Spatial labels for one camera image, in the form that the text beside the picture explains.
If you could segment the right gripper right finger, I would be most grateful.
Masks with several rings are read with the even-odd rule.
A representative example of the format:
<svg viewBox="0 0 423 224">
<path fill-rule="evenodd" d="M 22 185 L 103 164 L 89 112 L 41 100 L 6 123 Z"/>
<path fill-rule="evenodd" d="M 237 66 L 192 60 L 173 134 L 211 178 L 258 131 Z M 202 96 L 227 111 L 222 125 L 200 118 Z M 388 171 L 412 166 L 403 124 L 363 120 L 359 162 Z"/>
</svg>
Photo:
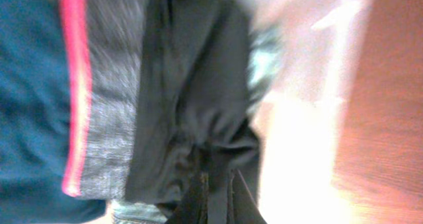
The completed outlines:
<svg viewBox="0 0 423 224">
<path fill-rule="evenodd" d="M 227 224 L 266 224 L 239 170 L 229 178 Z"/>
</svg>

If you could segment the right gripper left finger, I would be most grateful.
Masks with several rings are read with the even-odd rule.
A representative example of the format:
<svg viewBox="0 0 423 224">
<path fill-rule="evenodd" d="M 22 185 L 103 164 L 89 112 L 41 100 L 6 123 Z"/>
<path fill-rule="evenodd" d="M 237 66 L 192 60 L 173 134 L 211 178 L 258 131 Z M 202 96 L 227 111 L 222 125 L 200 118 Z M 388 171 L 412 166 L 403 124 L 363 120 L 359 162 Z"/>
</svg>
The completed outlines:
<svg viewBox="0 0 423 224">
<path fill-rule="evenodd" d="M 166 224 L 207 224 L 208 223 L 208 175 L 197 174 L 188 191 L 165 222 Z"/>
</svg>

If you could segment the black shorts red grey waistband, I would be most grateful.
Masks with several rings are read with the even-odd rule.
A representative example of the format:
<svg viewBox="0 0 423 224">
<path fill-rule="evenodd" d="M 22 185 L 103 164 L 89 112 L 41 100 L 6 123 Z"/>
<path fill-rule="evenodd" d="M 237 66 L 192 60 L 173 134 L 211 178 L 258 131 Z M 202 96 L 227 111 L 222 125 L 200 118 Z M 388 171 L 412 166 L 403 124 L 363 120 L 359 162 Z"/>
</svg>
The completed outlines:
<svg viewBox="0 0 423 224">
<path fill-rule="evenodd" d="M 206 172 L 258 191 L 249 126 L 250 15 L 239 0 L 59 0 L 69 60 L 63 192 L 174 203 Z"/>
</svg>

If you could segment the light blue jeans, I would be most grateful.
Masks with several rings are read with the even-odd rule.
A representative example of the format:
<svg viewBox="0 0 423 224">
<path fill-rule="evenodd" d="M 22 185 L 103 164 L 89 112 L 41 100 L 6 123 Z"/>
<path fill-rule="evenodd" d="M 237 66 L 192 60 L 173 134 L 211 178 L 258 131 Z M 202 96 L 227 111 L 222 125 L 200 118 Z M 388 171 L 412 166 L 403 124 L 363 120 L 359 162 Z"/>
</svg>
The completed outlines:
<svg viewBox="0 0 423 224">
<path fill-rule="evenodd" d="M 262 99 L 280 70 L 280 57 L 283 52 L 283 40 L 280 27 L 273 25 L 258 28 L 250 33 L 252 39 L 249 73 L 249 108 L 247 114 L 253 118 Z M 157 224 L 167 218 L 154 205 L 113 201 L 113 224 Z"/>
</svg>

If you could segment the teal blue shirt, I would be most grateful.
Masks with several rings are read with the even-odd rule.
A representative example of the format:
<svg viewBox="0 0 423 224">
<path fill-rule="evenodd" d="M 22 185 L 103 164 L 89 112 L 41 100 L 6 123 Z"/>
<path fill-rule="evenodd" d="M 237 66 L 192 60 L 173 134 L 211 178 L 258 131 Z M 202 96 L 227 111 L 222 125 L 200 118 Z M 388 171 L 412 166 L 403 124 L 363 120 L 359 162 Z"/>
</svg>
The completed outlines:
<svg viewBox="0 0 423 224">
<path fill-rule="evenodd" d="M 56 0 L 1 0 L 1 222 L 85 223 L 102 200 L 65 195 L 70 92 Z"/>
</svg>

